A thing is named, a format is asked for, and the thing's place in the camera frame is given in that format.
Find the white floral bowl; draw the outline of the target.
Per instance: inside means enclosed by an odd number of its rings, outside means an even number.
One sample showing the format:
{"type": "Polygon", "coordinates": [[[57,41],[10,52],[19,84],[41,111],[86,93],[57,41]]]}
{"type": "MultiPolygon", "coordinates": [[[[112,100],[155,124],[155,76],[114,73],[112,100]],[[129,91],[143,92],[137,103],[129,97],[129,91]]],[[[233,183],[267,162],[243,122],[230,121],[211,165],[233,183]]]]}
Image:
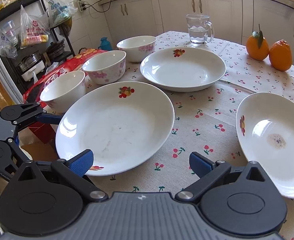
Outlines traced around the white floral bowl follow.
{"type": "Polygon", "coordinates": [[[113,83],[125,73],[126,53],[112,50],[95,55],[83,64],[82,70],[98,85],[113,83]]]}
{"type": "Polygon", "coordinates": [[[65,113],[78,99],[86,95],[85,76],[80,70],[61,75],[43,89],[40,101],[57,113],[65,113]]]}
{"type": "Polygon", "coordinates": [[[128,62],[140,63],[155,51],[156,40],[154,36],[135,36],[118,42],[116,47],[126,53],[128,62]]]}

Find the white plate with stain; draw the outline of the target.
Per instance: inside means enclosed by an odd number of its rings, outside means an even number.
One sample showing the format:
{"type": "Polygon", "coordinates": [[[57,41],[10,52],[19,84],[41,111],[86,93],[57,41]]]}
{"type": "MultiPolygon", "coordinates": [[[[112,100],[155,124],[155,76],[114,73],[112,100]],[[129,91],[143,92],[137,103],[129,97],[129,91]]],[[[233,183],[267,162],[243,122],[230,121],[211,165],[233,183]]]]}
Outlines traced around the white plate with stain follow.
{"type": "Polygon", "coordinates": [[[263,167],[282,196],[294,199],[294,103],[251,94],[236,110],[235,128],[245,158],[263,167]]]}

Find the white kitchen cabinets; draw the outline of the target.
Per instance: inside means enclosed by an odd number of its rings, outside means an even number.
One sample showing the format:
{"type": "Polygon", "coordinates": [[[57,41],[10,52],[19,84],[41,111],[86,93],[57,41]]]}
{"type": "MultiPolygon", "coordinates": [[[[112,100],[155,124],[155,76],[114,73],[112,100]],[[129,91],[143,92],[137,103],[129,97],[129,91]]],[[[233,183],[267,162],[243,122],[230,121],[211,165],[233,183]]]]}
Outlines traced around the white kitchen cabinets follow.
{"type": "Polygon", "coordinates": [[[273,0],[113,0],[101,2],[114,43],[128,37],[187,32],[187,14],[209,16],[214,36],[245,44],[261,28],[269,45],[286,40],[294,64],[294,8],[273,0]]]}

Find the red snack box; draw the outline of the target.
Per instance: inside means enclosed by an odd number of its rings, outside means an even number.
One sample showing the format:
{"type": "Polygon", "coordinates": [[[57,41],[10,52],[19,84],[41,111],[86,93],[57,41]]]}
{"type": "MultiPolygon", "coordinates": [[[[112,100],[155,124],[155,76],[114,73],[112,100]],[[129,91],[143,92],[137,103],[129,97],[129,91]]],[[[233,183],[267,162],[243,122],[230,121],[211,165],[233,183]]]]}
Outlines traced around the red snack box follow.
{"type": "MultiPolygon", "coordinates": [[[[48,84],[50,84],[52,81],[54,81],[54,79],[57,79],[61,75],[66,74],[68,72],[77,71],[77,70],[83,71],[82,70],[83,64],[87,60],[89,60],[91,57],[94,57],[95,55],[98,55],[101,53],[103,53],[103,50],[100,50],[100,49],[86,49],[79,55],[67,60],[65,63],[59,65],[55,69],[45,74],[27,92],[25,92],[25,94],[23,95],[24,101],[30,102],[30,103],[38,102],[40,103],[40,106],[49,113],[63,114],[63,113],[57,113],[56,111],[53,111],[46,103],[41,102],[40,101],[41,92],[48,84]]],[[[89,78],[87,74],[85,76],[85,83],[86,83],[86,93],[99,87],[98,84],[91,81],[91,79],[89,78]]]]}

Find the black storage shelf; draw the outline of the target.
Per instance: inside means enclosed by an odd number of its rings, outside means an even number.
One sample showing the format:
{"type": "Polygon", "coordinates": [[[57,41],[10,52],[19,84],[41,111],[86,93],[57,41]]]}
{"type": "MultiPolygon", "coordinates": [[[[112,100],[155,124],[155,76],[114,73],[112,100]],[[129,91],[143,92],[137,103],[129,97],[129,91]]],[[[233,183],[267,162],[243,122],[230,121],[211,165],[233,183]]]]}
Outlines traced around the black storage shelf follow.
{"type": "Polygon", "coordinates": [[[20,94],[52,63],[75,54],[65,46],[76,10],[67,0],[0,0],[0,59],[20,94]]]}

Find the plastic bag with snacks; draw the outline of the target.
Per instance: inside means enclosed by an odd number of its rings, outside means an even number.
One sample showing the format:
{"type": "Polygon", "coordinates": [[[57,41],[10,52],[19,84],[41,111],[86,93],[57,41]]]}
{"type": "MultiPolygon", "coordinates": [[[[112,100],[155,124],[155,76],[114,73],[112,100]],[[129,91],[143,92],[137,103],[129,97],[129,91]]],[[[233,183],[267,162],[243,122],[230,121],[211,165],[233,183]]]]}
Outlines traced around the plastic bag with snacks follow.
{"type": "Polygon", "coordinates": [[[46,43],[49,40],[48,16],[29,15],[24,7],[20,6],[20,49],[36,44],[46,43]]]}

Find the teal thermos bottle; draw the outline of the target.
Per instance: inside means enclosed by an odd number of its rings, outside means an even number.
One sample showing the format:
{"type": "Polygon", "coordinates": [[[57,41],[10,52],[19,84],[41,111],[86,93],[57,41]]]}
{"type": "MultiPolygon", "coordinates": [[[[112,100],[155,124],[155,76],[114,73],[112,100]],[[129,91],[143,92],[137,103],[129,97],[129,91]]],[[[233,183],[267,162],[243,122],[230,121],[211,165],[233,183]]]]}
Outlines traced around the teal thermos bottle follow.
{"type": "Polygon", "coordinates": [[[100,46],[98,47],[101,50],[111,51],[113,50],[111,43],[108,41],[107,37],[102,37],[100,39],[100,46]]]}

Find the white power strip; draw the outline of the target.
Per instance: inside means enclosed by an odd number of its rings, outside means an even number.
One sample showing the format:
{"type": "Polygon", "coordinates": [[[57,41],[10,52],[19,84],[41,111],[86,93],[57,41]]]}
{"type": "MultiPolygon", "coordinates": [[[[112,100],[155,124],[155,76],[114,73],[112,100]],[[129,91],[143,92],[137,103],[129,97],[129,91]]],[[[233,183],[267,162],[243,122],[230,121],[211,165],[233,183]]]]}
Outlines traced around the white power strip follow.
{"type": "Polygon", "coordinates": [[[77,0],[77,5],[80,12],[83,12],[87,9],[86,3],[83,0],[77,0]]]}

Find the orange with leaf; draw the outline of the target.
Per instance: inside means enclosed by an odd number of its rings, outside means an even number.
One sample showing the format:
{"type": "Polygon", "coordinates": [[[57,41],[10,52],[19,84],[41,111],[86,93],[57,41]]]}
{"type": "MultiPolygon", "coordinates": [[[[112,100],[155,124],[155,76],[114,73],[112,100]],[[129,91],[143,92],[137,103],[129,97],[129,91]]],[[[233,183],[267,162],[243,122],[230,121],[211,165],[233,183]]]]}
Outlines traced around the orange with leaf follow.
{"type": "Polygon", "coordinates": [[[269,55],[269,46],[264,38],[263,32],[258,25],[259,31],[254,31],[247,39],[246,50],[248,55],[257,61],[263,61],[269,55]]]}

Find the bumpy orange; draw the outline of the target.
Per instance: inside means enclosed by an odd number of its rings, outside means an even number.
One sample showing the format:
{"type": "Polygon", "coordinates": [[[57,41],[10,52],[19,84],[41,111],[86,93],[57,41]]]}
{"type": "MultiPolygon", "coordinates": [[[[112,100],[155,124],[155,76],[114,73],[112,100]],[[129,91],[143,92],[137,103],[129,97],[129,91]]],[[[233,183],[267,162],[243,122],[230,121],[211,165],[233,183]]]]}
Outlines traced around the bumpy orange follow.
{"type": "Polygon", "coordinates": [[[275,42],[269,51],[271,66],[276,70],[285,72],[291,68],[292,54],[290,45],[285,40],[275,42]]]}

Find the glass water mug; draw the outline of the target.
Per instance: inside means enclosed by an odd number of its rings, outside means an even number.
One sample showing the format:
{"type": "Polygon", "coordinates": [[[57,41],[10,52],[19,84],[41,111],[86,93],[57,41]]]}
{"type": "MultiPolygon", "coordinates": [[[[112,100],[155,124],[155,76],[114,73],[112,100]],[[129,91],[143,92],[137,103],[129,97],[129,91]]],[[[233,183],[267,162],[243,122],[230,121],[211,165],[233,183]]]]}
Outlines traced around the glass water mug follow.
{"type": "Polygon", "coordinates": [[[206,44],[214,39],[214,27],[207,15],[186,15],[190,42],[206,44]]]}

